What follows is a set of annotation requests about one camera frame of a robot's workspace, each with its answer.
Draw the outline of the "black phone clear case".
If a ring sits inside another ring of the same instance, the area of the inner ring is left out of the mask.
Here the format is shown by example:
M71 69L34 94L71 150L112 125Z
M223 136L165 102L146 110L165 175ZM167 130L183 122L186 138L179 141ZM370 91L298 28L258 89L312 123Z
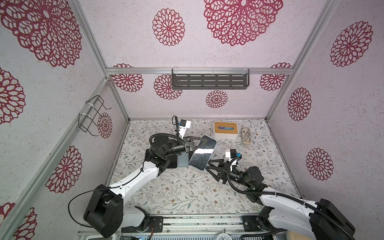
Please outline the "black phone clear case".
M208 140L208 142L193 152L193 155L190 159L190 166L203 171L210 161L214 150L217 146L217 141L209 136L203 135L202 138Z

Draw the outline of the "light blue phone case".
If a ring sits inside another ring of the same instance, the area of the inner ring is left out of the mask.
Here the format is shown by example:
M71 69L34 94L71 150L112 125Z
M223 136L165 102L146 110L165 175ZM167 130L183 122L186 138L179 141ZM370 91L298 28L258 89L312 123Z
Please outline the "light blue phone case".
M178 168L187 168L190 166L190 159L193 153L181 153L178 155L177 167Z

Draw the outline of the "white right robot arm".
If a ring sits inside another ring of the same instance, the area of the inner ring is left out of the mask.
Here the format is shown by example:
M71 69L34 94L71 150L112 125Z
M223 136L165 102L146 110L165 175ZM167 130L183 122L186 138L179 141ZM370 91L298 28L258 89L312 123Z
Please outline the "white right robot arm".
M262 205L260 213L243 217L247 234L242 239L292 232L311 240L352 240L355 227L328 200L309 201L292 197L264 184L258 167L237 169L239 157L231 161L211 160L206 170L216 181L228 183L237 193L252 203Z

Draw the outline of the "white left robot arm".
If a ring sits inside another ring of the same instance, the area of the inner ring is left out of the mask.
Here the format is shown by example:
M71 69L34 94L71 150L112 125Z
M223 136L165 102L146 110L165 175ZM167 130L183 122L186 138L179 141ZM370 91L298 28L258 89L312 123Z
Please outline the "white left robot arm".
M166 133L149 138L142 166L129 176L110 186L99 185L92 191L84 220L104 238L122 228L134 227L146 231L150 215L141 207L125 208L125 203L143 186L160 176L171 163L171 157L194 152L207 145L197 137L180 138Z

